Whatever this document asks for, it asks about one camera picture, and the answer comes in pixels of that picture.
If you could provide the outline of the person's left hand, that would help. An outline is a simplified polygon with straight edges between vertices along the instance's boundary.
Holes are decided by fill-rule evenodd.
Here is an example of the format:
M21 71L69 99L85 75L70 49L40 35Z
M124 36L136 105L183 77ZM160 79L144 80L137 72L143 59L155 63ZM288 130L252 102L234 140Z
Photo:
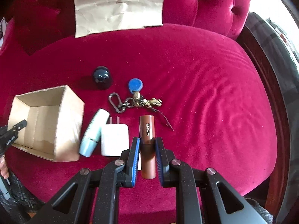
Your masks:
M5 159L5 155L0 157L0 171L1 171L1 176L4 179L7 179L9 177L9 170Z

